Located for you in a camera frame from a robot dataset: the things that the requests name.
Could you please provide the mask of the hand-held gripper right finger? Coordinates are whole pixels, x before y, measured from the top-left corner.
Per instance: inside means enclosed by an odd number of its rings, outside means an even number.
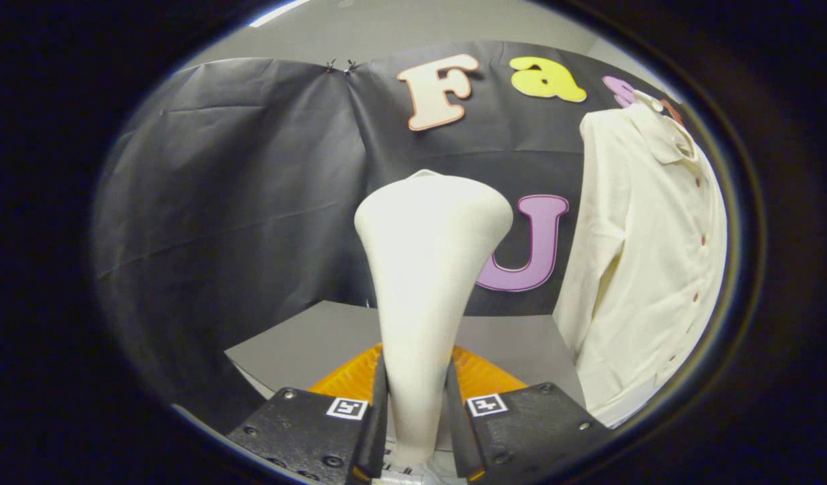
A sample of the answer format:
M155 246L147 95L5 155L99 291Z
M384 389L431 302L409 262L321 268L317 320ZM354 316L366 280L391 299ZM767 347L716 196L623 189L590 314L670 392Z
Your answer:
M561 482L613 436L556 384L525 384L460 346L444 390L466 482Z

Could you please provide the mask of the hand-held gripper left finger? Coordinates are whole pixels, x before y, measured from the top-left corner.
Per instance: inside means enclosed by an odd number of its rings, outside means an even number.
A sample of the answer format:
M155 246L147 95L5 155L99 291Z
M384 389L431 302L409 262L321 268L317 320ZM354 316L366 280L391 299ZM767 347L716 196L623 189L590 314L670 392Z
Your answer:
M388 401L376 345L312 389L280 389L228 438L298 481L368 484L383 471Z

